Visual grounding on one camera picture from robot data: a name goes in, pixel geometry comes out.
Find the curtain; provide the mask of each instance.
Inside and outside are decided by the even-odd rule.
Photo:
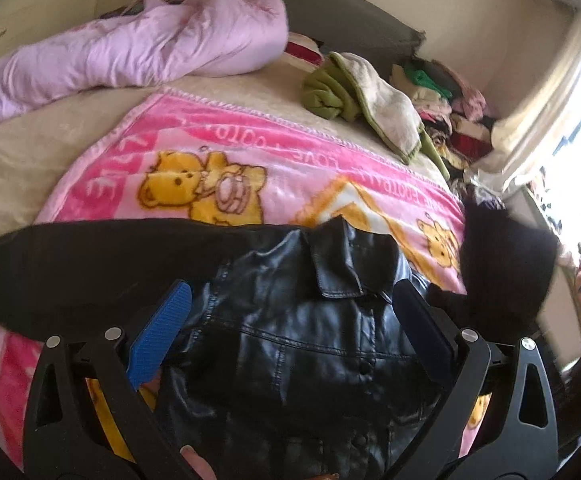
[[[506,119],[493,128],[493,151],[466,176],[506,197],[529,182],[563,137],[581,122],[581,12],[545,79]]]

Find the beige bed sheet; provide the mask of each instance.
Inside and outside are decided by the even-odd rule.
[[[397,160],[365,122],[326,121],[302,108],[301,82],[313,68],[284,54],[255,73],[224,78],[186,76],[170,86],[304,124]],[[0,124],[0,235],[31,224],[71,163],[154,91],[83,92]],[[410,168],[446,187],[426,156],[418,155]]]

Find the gray headboard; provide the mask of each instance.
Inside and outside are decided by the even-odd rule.
[[[365,57],[387,79],[393,63],[421,46],[425,35],[366,0],[284,0],[290,30],[337,52]]]

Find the silver screw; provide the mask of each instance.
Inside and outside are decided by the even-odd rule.
[[[474,343],[479,339],[477,332],[471,328],[464,328],[464,330],[461,331],[461,336],[469,343]]]
[[[46,339],[46,346],[48,348],[55,348],[61,341],[61,338],[58,335],[52,335],[48,339]]]
[[[529,337],[525,337],[521,340],[521,345],[523,346],[523,348],[525,348],[526,350],[534,350],[537,345],[535,344],[534,341],[532,341],[531,338]]]
[[[108,341],[115,341],[115,340],[119,339],[121,335],[122,335],[122,329],[119,327],[113,326],[106,331],[106,333],[104,334],[104,337]]]

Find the teddy bear print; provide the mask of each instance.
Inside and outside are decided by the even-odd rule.
[[[417,226],[428,239],[428,250],[440,267],[452,267],[459,272],[459,243],[457,237],[450,229],[444,229],[441,224],[434,221],[430,215],[426,216],[432,222],[427,224],[417,220]]]
[[[264,168],[229,164],[221,152],[209,153],[205,164],[193,153],[160,152],[138,199],[146,208],[186,207],[189,218],[201,222],[262,224],[259,191],[265,184]]]

